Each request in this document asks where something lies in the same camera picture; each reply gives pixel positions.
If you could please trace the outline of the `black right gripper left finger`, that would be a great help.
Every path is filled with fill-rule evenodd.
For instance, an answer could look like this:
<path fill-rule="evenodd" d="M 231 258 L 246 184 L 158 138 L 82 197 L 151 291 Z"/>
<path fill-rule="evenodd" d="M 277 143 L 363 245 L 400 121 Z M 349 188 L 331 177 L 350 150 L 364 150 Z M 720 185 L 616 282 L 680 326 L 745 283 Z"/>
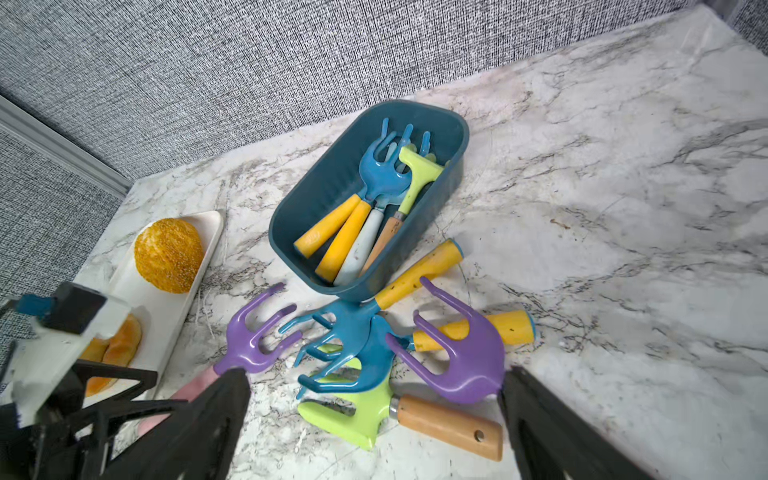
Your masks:
<path fill-rule="evenodd" d="M 251 390 L 246 373 L 224 373 L 194 401 L 113 460 L 103 479 L 224 479 L 243 427 Z"/>

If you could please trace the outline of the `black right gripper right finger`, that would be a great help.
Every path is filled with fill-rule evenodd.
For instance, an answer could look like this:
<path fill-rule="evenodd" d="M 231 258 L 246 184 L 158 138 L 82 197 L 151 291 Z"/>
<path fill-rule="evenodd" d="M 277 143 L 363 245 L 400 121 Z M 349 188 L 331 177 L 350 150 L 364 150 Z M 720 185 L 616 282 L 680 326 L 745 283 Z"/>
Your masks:
<path fill-rule="evenodd" d="M 523 479 L 649 479 L 523 367 L 504 376 L 498 403 Z"/>

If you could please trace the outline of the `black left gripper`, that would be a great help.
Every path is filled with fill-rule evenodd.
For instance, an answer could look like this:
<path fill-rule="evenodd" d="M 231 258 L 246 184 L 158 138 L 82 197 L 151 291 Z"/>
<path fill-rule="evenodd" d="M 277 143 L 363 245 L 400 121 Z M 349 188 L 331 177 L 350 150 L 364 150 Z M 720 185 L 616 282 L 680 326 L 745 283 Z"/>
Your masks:
<path fill-rule="evenodd" d="M 83 405 L 86 383 L 97 377 L 130 380 L 127 390 Z M 184 400 L 140 400 L 156 385 L 150 370 L 77 360 L 33 415 L 20 425 L 21 403 L 1 407 L 1 477 L 3 479 L 123 479 L 127 469 L 112 457 L 121 427 L 133 420 L 170 415 Z"/>

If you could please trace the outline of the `purple rake pink handle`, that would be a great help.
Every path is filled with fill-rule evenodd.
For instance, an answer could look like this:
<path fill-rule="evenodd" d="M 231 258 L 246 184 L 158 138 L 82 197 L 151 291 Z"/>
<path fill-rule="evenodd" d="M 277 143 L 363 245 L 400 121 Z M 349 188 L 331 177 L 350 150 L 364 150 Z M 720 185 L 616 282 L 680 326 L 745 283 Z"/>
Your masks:
<path fill-rule="evenodd" d="M 269 297 L 284 289 L 284 282 L 270 286 L 266 291 L 260 293 L 255 299 L 238 310 L 227 326 L 227 351 L 222 359 L 181 387 L 170 399 L 192 402 L 227 370 L 242 368 L 246 373 L 250 374 L 264 372 L 270 369 L 284 352 L 299 342 L 303 338 L 303 333 L 295 331 L 282 339 L 275 349 L 270 352 L 263 352 L 259 346 L 260 341 L 271 328 L 283 317 L 297 309 L 295 304 L 283 307 L 256 330 L 251 330 L 246 324 L 247 316 L 250 313 Z"/>
<path fill-rule="evenodd" d="M 453 340 L 417 311 L 413 313 L 415 325 L 442 346 L 449 356 L 448 368 L 441 374 L 428 370 L 392 334 L 386 336 L 389 348 L 433 391 L 453 403 L 473 404 L 498 393 L 505 375 L 505 349 L 496 328 L 469 305 L 434 286 L 427 277 L 421 277 L 420 283 L 433 296 L 466 318 L 468 335 L 461 340 Z"/>

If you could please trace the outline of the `light blue fork white handle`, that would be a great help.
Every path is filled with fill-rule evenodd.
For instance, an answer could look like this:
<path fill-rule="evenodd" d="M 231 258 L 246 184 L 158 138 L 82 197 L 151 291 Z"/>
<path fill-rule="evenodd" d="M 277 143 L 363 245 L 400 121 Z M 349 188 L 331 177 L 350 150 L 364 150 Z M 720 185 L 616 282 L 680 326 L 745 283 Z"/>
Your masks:
<path fill-rule="evenodd" d="M 377 156 L 379 162 L 389 161 L 394 159 L 396 170 L 400 173 L 407 172 L 407 166 L 399 161 L 398 154 L 403 149 L 415 146 L 410 142 L 411 134 L 413 133 L 413 125 L 408 124 L 403 135 L 398 142 L 395 142 L 395 138 L 390 142 L 387 147 L 381 151 Z M 354 241 L 354 244 L 347 254 L 342 268 L 339 271 L 336 279 L 333 282 L 334 286 L 344 286 L 355 280 L 362 269 L 362 266 L 366 262 L 369 256 L 369 251 L 372 245 L 375 243 L 378 229 L 384 218 L 384 212 L 389 205 L 398 205 L 401 199 L 401 194 L 405 194 L 407 190 L 402 191 L 399 195 L 380 195 L 374 202 L 373 208 L 369 212 L 369 215 L 364 222 L 364 225 Z"/>

